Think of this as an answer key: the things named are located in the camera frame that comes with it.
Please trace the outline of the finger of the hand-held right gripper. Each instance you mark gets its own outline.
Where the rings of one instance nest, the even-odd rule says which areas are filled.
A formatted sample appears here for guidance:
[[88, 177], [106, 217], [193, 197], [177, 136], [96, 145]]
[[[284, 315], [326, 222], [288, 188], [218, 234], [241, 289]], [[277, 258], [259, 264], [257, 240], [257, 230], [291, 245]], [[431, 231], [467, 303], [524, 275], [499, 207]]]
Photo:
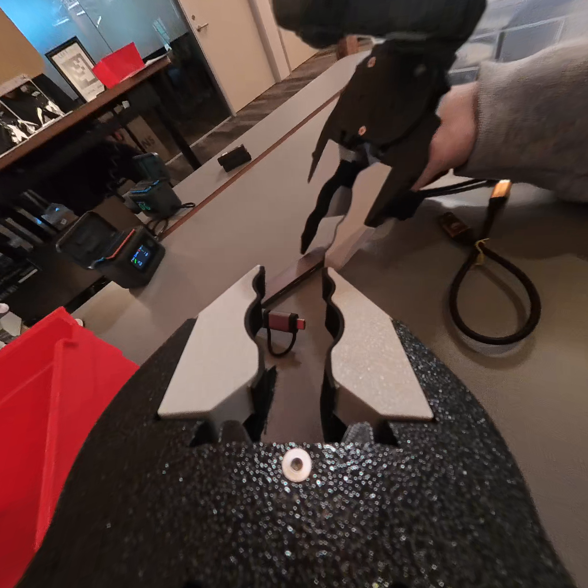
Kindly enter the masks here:
[[367, 216], [390, 170], [377, 163], [359, 173], [348, 212], [336, 225], [333, 241], [327, 248], [328, 268], [340, 271], [372, 238], [376, 229], [366, 224]]
[[305, 254], [314, 239], [320, 221], [326, 217], [336, 191], [342, 187], [351, 189], [357, 178], [357, 161], [341, 160], [334, 174], [319, 191], [315, 208], [306, 220], [300, 237], [300, 253]]

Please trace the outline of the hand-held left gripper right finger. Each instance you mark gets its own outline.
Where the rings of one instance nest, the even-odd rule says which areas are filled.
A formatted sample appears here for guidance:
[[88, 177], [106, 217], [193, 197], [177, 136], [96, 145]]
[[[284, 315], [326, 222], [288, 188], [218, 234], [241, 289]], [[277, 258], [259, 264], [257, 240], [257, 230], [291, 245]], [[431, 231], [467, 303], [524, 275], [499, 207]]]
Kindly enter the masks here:
[[367, 423], [382, 435], [387, 423], [433, 422], [392, 318], [333, 268], [322, 270], [322, 296], [333, 339], [320, 393], [323, 434]]

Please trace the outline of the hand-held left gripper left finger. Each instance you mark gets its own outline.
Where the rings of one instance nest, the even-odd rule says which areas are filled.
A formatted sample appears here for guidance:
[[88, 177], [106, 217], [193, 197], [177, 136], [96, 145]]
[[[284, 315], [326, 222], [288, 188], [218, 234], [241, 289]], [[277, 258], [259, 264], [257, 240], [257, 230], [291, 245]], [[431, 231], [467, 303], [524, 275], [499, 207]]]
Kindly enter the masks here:
[[215, 429], [237, 421], [248, 432], [264, 430], [275, 384], [255, 339], [265, 277], [264, 266], [254, 266], [198, 314], [159, 405], [161, 419], [204, 420]]

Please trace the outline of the black braided cable yellow tie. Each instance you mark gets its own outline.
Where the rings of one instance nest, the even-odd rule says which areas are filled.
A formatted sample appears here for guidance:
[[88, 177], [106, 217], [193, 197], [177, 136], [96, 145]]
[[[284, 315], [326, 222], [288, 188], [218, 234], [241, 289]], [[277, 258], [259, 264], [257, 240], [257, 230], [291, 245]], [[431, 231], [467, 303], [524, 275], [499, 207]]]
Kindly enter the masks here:
[[[472, 230], [474, 243], [470, 246], [457, 243], [467, 250], [467, 257], [450, 284], [447, 298], [449, 314], [455, 327], [470, 340], [482, 345], [494, 347], [510, 346], [527, 339], [534, 332], [541, 317], [540, 295], [531, 279], [511, 261], [488, 247], [490, 232], [498, 216], [502, 213], [509, 201], [511, 188], [512, 183], [510, 180], [500, 180], [496, 183], [489, 197], [481, 231], [476, 234]], [[529, 301], [529, 314], [525, 323], [518, 331], [506, 336], [486, 336], [475, 332], [467, 326], [459, 312], [458, 298], [463, 281], [474, 267], [481, 266], [487, 259], [495, 262], [514, 276], [525, 290]]]

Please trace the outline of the person's right hand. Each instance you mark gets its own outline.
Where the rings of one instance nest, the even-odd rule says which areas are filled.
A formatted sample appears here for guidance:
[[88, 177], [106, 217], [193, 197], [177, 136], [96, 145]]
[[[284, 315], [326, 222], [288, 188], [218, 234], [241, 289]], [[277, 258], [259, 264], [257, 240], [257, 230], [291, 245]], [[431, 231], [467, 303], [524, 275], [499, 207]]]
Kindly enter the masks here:
[[477, 135], [477, 98], [477, 82], [454, 86], [442, 98], [437, 108], [440, 124], [430, 142], [428, 164], [411, 188], [413, 192], [467, 161]]

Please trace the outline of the small black box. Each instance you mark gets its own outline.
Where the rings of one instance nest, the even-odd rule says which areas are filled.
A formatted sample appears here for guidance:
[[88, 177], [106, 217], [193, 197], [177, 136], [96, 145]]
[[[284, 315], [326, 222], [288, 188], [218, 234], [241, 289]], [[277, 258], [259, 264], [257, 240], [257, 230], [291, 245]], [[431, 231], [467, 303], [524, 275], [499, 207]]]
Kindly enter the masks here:
[[235, 169], [247, 165], [251, 161], [252, 156], [244, 144], [241, 144], [230, 151], [226, 151], [217, 157], [218, 164], [226, 173], [230, 173]]

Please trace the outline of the black charging case with screen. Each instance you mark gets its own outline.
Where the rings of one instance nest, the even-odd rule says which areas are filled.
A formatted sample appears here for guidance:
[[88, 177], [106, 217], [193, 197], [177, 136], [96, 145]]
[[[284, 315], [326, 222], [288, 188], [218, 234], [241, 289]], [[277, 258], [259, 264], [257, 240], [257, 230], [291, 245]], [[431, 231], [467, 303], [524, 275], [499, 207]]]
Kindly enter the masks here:
[[166, 254], [144, 224], [117, 229], [94, 211], [64, 231], [55, 248], [79, 267], [95, 270], [127, 290], [150, 283]]

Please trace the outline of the white door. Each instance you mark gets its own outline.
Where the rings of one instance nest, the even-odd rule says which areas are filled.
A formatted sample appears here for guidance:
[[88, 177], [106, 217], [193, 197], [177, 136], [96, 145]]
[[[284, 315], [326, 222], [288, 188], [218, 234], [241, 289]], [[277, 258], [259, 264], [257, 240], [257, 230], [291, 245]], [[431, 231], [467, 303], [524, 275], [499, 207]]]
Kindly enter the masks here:
[[233, 115], [291, 70], [270, 1], [179, 1]]

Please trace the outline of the dark battery charger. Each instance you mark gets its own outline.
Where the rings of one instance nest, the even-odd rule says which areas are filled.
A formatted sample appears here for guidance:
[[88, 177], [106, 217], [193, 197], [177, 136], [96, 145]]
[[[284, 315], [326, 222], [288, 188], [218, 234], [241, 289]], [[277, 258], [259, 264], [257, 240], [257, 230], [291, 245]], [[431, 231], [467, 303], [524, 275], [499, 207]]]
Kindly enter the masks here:
[[123, 195], [126, 206], [136, 215], [167, 219], [176, 214], [182, 202], [167, 181], [142, 180]]
[[172, 176], [164, 160], [156, 152], [136, 155], [132, 158], [134, 166], [144, 180], [156, 181], [172, 185]]

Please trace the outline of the red plastic bin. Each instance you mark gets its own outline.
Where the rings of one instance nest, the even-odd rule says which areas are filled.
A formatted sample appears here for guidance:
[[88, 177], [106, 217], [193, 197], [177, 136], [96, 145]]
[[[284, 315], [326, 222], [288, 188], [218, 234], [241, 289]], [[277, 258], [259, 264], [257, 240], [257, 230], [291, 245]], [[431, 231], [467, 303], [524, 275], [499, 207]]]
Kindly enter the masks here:
[[138, 369], [63, 307], [1, 350], [1, 587], [24, 574], [89, 432]]
[[112, 89], [144, 66], [135, 43], [131, 42], [101, 59], [92, 72], [107, 89]]

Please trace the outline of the cardboard box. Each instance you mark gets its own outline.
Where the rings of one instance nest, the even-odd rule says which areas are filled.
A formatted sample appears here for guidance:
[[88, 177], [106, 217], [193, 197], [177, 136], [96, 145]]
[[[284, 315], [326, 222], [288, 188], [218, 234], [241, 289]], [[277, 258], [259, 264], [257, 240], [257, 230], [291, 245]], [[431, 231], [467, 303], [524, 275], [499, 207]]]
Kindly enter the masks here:
[[143, 117], [138, 116], [119, 130], [120, 141], [144, 152], [157, 153], [167, 162], [171, 154]]

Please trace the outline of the dark wooden side table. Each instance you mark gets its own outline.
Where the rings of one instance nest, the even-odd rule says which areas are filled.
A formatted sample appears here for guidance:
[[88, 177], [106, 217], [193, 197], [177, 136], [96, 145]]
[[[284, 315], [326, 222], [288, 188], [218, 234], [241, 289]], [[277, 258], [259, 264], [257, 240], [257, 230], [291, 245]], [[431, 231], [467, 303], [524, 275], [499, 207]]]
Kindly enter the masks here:
[[[152, 60], [142, 69], [125, 78], [112, 89], [107, 89], [97, 98], [41, 128], [16, 147], [1, 155], [1, 201], [9, 201], [41, 180], [60, 170], [102, 139], [123, 128], [145, 112], [155, 111], [164, 128], [172, 137], [193, 170], [201, 162], [186, 139], [166, 112], [158, 85], [164, 72], [172, 65], [168, 55]], [[47, 158], [31, 166], [30, 170], [17, 172], [19, 162], [66, 135], [69, 141], [53, 146]]]

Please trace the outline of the framed black white marker sign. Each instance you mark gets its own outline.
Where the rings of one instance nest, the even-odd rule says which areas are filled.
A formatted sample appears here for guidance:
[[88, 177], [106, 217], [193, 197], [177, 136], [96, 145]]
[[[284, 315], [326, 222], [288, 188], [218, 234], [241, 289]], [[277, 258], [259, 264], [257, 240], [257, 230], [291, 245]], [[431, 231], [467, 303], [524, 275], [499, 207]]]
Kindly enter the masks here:
[[77, 36], [51, 49], [45, 57], [85, 103], [107, 90], [93, 72], [96, 64]]

